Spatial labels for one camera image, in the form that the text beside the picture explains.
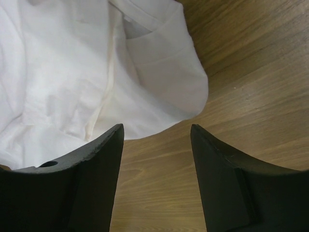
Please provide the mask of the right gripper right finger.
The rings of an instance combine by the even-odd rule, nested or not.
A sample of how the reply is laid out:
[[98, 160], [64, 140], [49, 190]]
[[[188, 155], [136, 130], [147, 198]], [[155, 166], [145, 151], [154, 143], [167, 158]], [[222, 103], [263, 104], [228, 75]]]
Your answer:
[[308, 231], [308, 171], [256, 159], [199, 125], [190, 137], [207, 231]]

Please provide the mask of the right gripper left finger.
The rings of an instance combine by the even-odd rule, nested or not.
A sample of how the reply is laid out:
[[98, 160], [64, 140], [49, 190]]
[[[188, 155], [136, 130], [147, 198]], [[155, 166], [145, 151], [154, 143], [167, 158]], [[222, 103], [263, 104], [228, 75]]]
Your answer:
[[123, 145], [117, 124], [39, 167], [1, 170], [1, 231], [109, 231]]

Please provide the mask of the white Coca-Cola t-shirt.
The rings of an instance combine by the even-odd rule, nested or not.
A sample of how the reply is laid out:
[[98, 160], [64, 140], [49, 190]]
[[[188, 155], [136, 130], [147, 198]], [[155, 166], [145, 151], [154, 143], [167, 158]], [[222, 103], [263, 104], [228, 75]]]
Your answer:
[[197, 116], [208, 78], [174, 0], [3, 0], [0, 162], [40, 166], [123, 124], [125, 139]]

